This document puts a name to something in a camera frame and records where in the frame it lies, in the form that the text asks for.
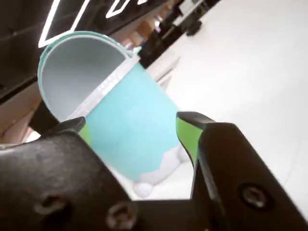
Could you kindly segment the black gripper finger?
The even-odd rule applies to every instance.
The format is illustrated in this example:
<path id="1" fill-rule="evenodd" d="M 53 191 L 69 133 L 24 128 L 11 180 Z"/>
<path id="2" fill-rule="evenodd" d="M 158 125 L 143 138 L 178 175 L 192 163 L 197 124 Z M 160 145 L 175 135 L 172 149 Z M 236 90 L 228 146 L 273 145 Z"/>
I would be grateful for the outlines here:
<path id="1" fill-rule="evenodd" d="M 303 215 L 235 124 L 182 111 L 176 131 L 202 172 L 217 229 L 307 230 Z"/>
<path id="2" fill-rule="evenodd" d="M 135 231 L 135 203 L 82 139 L 83 117 L 0 148 L 3 231 Z"/>

